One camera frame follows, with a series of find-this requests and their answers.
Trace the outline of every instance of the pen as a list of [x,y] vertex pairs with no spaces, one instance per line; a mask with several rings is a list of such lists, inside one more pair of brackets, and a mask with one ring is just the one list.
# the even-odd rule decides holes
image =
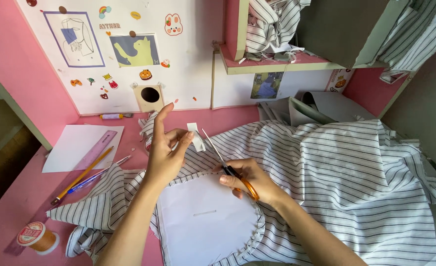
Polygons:
[[110,153],[110,151],[114,148],[114,146],[111,146],[110,148],[108,148],[105,152],[103,152],[102,155],[100,155],[100,157],[98,157],[87,169],[85,169],[85,171],[83,171],[83,173],[81,175],[79,175],[78,178],[76,178],[71,184],[68,185],[68,187],[66,187],[64,189],[64,191],[62,191],[62,193],[60,193],[52,202],[52,205],[56,205],[63,196],[65,196],[65,194],[67,194],[68,190],[71,189],[75,184],[77,184],[80,180],[82,180],[82,178],[88,173],[90,172],[91,169],[93,169],[93,167],[95,167],[101,160],[103,160],[103,158],[106,157],[106,155],[108,155]]
[[[128,156],[124,157],[123,159],[117,161],[116,163],[117,163],[118,165],[121,165],[123,162],[125,162],[125,161],[127,161],[129,158],[131,158],[131,156],[132,156],[132,155],[128,155]],[[99,176],[101,176],[103,173],[107,172],[108,169],[109,169],[110,167],[107,167],[107,168],[101,170],[100,172],[98,172],[98,173],[92,175],[91,177],[89,177],[89,178],[86,179],[85,181],[83,181],[83,182],[81,182],[81,183],[75,185],[73,188],[69,189],[67,193],[70,194],[70,193],[72,193],[73,191],[75,191],[75,190],[77,190],[77,189],[83,187],[84,185],[86,185],[86,184],[92,182],[92,181],[95,180],[97,177],[99,177]]]

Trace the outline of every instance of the rainbow sticker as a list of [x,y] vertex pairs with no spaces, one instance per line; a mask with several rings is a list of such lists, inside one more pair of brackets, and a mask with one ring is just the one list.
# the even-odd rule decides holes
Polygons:
[[103,19],[104,18],[104,14],[108,12],[111,12],[111,8],[110,7],[100,7],[100,18]]

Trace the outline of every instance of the left hand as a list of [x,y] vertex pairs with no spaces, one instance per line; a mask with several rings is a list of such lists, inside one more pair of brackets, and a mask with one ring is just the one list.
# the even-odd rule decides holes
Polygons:
[[180,168],[185,165],[185,151],[194,137],[192,131],[180,128],[164,132],[163,120],[173,108],[173,103],[164,106],[154,119],[154,134],[144,176],[144,181],[155,183],[161,189],[172,181],[179,173]]

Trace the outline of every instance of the orange thread spool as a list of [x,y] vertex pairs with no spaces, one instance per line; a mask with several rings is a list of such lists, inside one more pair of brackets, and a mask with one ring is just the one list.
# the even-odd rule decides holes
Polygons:
[[45,224],[35,221],[25,226],[17,235],[17,243],[30,247],[39,255],[52,252],[60,242],[59,235],[47,230]]

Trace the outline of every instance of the pink ruler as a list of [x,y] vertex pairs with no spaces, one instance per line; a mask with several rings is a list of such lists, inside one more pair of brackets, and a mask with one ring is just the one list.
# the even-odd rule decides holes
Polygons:
[[[46,216],[46,211],[54,208],[54,206],[51,205],[51,201],[55,199],[65,188],[68,187],[69,184],[71,184],[75,178],[77,178],[83,170],[87,169],[97,158],[100,156],[105,150],[105,148],[108,146],[108,144],[113,140],[113,138],[116,136],[118,132],[108,130],[101,139],[91,148],[90,151],[88,151],[85,156],[82,158],[82,160],[79,161],[79,163],[75,166],[74,170],[70,172],[66,178],[61,182],[61,184],[52,192],[52,194],[45,200],[45,202],[39,207],[36,214],[31,218],[29,222],[26,223],[29,224],[33,221],[40,221],[45,223],[49,218]],[[26,247],[22,247],[18,245],[16,241],[16,237],[14,236],[13,240],[10,242],[10,244],[5,248],[4,252],[19,256]]]

